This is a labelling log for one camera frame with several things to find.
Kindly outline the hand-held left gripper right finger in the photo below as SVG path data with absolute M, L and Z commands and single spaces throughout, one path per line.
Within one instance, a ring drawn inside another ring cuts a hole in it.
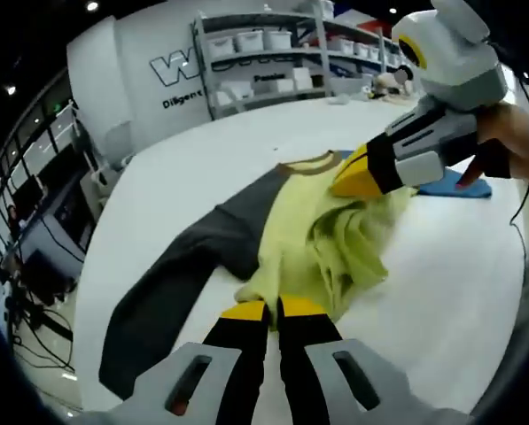
M 295 424 L 470 424 L 418 398 L 407 375 L 356 339 L 343 338 L 306 298 L 277 301 L 280 373 Z

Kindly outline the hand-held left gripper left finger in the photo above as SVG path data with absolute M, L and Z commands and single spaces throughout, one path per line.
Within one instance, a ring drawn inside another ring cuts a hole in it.
M 74 424 L 249 424 L 260 395 L 268 307 L 224 311 L 201 343 L 189 342 L 136 378 L 132 395 Z

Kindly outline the person's right hand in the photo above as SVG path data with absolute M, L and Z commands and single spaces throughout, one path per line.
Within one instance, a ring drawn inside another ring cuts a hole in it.
M 529 182 L 529 113 L 501 102 L 477 117 L 478 140 L 497 139 L 509 150 L 510 176 Z

